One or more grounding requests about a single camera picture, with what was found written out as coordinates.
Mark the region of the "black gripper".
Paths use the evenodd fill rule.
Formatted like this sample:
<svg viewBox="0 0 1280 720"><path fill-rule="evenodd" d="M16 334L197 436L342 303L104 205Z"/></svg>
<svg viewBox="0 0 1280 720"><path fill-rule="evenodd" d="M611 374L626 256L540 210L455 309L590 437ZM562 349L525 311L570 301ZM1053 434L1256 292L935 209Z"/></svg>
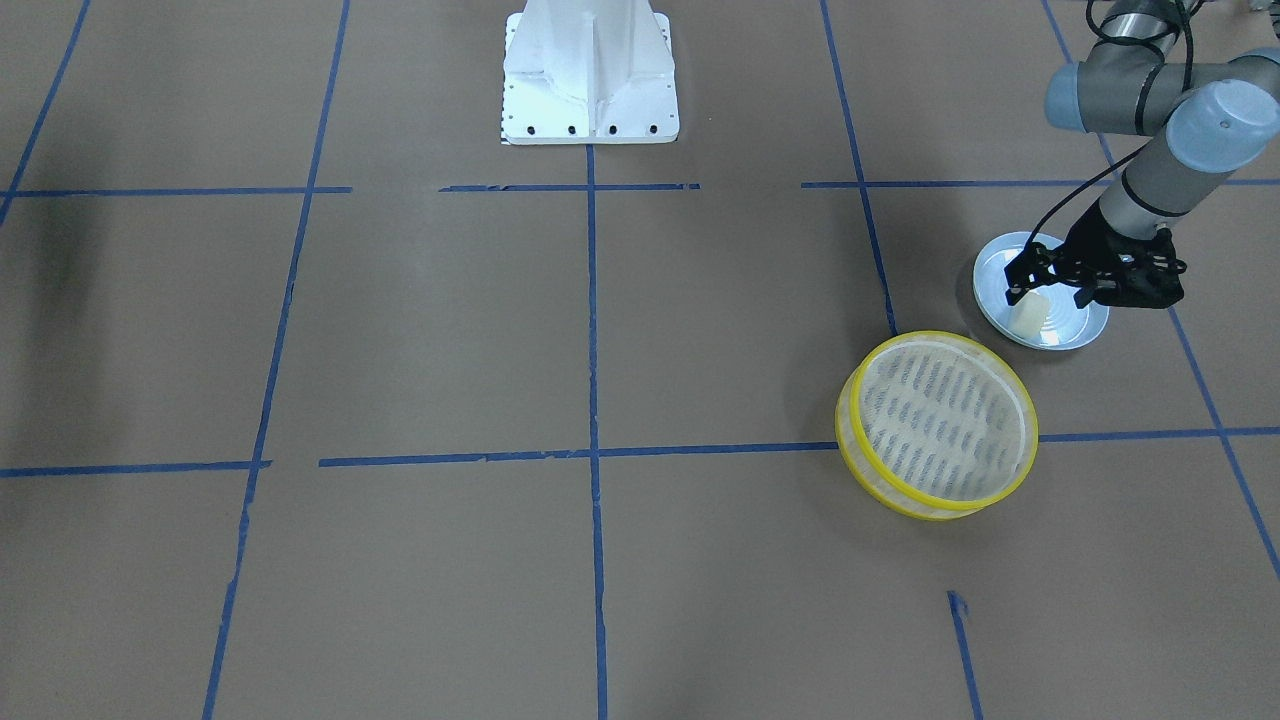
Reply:
<svg viewBox="0 0 1280 720"><path fill-rule="evenodd" d="M1062 283L1076 290L1076 309L1092 304L1167 309L1185 297L1185 272L1169 227L1158 225L1149 238L1137 240L1115 231L1102 211L1088 210L1059 249L1024 246L1012 258L1004 269L1005 300L1018 305L1033 290Z"/></svg>

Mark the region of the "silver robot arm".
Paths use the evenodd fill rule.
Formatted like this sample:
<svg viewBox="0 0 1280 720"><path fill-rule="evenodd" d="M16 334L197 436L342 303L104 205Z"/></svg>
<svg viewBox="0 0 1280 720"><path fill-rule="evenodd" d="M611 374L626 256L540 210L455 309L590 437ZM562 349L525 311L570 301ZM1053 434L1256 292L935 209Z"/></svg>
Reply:
<svg viewBox="0 0 1280 720"><path fill-rule="evenodd" d="M1183 1L1117 1L1089 27L1092 50L1055 73L1044 115L1060 129L1146 143L1057 247L1028 237L1005 266L1005 300L1065 284L1076 307L1171 307L1187 270L1175 224L1277 136L1277 51L1196 61Z"/></svg>

